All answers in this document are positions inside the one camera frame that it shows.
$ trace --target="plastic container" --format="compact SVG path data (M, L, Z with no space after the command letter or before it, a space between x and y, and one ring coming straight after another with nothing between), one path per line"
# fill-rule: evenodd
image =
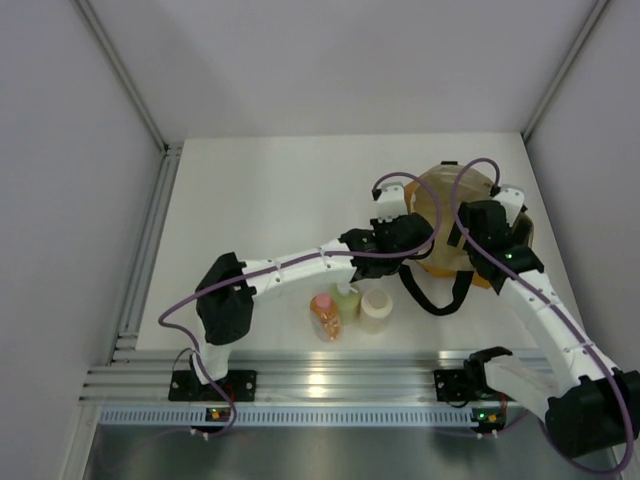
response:
M372 335L381 333L389 324L392 310L393 299L387 292L379 288L365 292L360 301L362 330Z
M360 290L350 283L336 283L329 295L338 306L340 321L343 325L355 322L360 316Z
M313 331L323 342L334 342L342 334L342 323L338 306L328 293L316 295L310 305L313 312L311 324Z

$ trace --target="yellow bottle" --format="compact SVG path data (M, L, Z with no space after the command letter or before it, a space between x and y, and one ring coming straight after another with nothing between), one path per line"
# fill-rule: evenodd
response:
M331 300L331 296L328 293L316 295L311 300L310 308L313 312L311 324L318 338L323 342L337 340L342 333L342 324L338 306Z

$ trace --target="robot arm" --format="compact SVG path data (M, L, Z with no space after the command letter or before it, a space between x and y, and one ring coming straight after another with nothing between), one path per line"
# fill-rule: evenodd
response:
M371 229L349 230L321 247L294 255L241 261L231 252L216 260L196 291L241 275L249 278L197 300L196 312L204 326L199 354L214 380L227 375L229 355L235 342L249 333L254 306L312 285L393 275L407 257L381 259L357 254L405 252L428 241L433 228L420 215L407 215L402 184L381 185L374 191L374 201L376 218L371 220ZM272 271L258 273L264 269ZM195 358L192 368L200 382L208 384Z
M474 247L465 244L464 248L478 274L490 282L498 298L509 304L531 333L549 361L553 377L525 367L510 351L499 347L471 355L465 371L478 394L505 393L534 413L546 424L557 448L573 458L625 441L620 407L602 366L589 349L623 392L637 438L640 374L623 373L594 345L563 305L542 262L528 246L515 241L514 222L523 202L521 190L502 187L493 200L463 203L459 216L478 245L548 301L508 277ZM454 228L449 243L457 244L459 238L460 232Z
M623 443L619 406L601 366L587 354L589 349L599 356L623 392L637 438L640 374L621 372L595 347L558 298L542 262L526 245L517 224L524 208L524 193L509 186L492 193L491 200L461 204L463 226L494 260L517 273L550 302L510 278L468 242L464 249L477 273L523 321L554 375L540 375L526 368L509 350L495 347L476 352L465 361L475 392L479 396L502 392L515 399L546 423L555 445L569 457ZM431 225L420 215L406 214L400 184L383 185L374 192L374 200L377 218L371 220L371 229L349 230L321 247L296 255L240 261L235 253L227 253L216 260L197 291L241 275L245 280L197 300L196 310L205 332L200 356L214 380L226 376L229 354L233 344L249 332L254 305L309 285L393 275L409 257L367 258L362 254L406 252L429 239ZM448 243L458 245L460 240L461 232L454 226ZM265 268L269 269L266 274L262 273ZM558 312L568 322L563 322ZM576 332L584 341L576 340ZM200 382L208 383L198 362L193 361L192 366Z

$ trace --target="white wall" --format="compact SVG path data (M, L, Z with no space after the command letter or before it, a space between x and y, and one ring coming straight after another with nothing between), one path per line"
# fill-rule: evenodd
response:
M164 135L515 131L593 0L94 0Z
M158 154L68 0L0 2L0 478L55 478Z
M640 2L617 0L529 144L582 318L640 368Z

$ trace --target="metal frame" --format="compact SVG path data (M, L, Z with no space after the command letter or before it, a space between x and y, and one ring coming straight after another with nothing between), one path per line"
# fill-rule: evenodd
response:
M143 100L142 95L140 95L140 92L133 82L124 63L120 60L120 56L113 46L109 35L107 35L106 30L102 26L102 22L98 18L93 5L91 5L89 0L71 0L71 3L85 23L89 33L91 33L93 38L96 40L98 47L100 47L100 50L102 51L104 59L111 67L114 76L120 83L122 90L127 95L129 102L131 102L131 105L149 132L149 135L151 135L151 138L158 147L158 150L161 152L166 151L167 142L164 141L162 132L160 132L158 125L151 116L149 108Z
M587 15L586 20L582 24L578 35L574 39L571 47L569 48L567 54L565 55L562 62L558 66L558 69L554 73L549 85L540 97L540 100L536 103L536 107L527 122L527 126L522 132L522 139L526 144L534 130L544 117L544 114L547 112L551 103L556 98L556 95L560 91L560 88L564 84L569 72L571 71L573 65L575 64L576 59L580 55L580 53L584 50L587 41L591 38L593 32L595 31L596 26L600 23L602 18L604 17L605 11L607 11L608 7L613 3L613 0L598 0L593 5L593 8Z

